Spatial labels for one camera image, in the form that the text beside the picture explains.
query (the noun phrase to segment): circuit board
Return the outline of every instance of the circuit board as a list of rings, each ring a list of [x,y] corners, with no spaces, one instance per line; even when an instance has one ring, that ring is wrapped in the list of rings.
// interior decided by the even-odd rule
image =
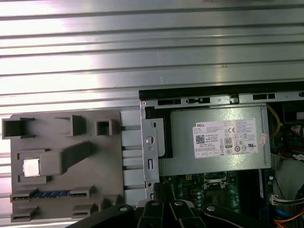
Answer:
[[[218,179],[218,173],[208,173],[210,178]],[[227,174],[225,185],[212,184],[206,187],[206,174],[178,175],[161,177],[161,182],[167,182],[172,186],[175,198],[191,201],[195,208],[208,203],[225,206],[237,213],[240,212],[238,172],[231,171]]]
[[[85,197],[85,193],[72,194],[70,190],[62,191],[38,191],[30,196],[14,197],[13,200],[37,200],[49,198],[63,198],[63,197]]]

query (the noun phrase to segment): yellow wire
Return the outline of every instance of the yellow wire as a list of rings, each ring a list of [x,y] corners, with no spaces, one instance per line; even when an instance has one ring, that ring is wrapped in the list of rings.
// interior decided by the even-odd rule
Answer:
[[[271,112],[271,114],[275,117],[276,120],[276,130],[275,132],[273,132],[273,134],[270,136],[270,139],[272,139],[273,137],[275,137],[279,131],[280,131],[280,118],[279,116],[276,114],[275,110],[272,109],[272,107],[270,107],[268,104],[266,104],[266,107],[268,108],[268,110]]]
[[[297,218],[297,217],[299,217],[303,214],[304,214],[304,211],[301,212],[300,214],[297,214],[296,216],[293,216],[292,218],[289,218],[289,219],[286,219],[286,220],[274,220],[274,221],[277,222],[277,223],[289,222],[289,221],[294,220],[295,218]]]

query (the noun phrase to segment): metal plate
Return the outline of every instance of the metal plate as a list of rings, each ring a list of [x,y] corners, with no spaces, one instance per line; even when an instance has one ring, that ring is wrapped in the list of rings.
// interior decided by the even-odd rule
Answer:
[[[217,109],[176,111],[171,113],[171,133],[173,158],[160,159],[160,176],[248,170],[270,168],[269,142],[259,146],[257,154],[231,155],[225,157],[194,157],[192,128],[198,122],[224,121],[236,119],[255,119],[257,141],[262,133],[268,134],[265,106],[228,106]]]

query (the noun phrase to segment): ce mark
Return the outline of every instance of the ce mark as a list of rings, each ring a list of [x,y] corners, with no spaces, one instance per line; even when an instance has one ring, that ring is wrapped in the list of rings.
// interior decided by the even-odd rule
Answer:
[[[235,133],[236,132],[236,128],[234,127],[234,128],[229,128],[228,129],[228,132],[229,133]]]

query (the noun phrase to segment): white label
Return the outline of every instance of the white label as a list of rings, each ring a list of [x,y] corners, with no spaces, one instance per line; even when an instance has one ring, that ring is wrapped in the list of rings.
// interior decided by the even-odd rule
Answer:
[[[301,129],[300,125],[294,125],[291,127],[291,130],[297,134],[300,134],[300,129]]]
[[[299,161],[304,160],[304,155],[302,155],[302,154],[298,154],[298,155],[294,154],[293,157],[296,158]]]
[[[195,158],[257,153],[255,119],[196,123]]]

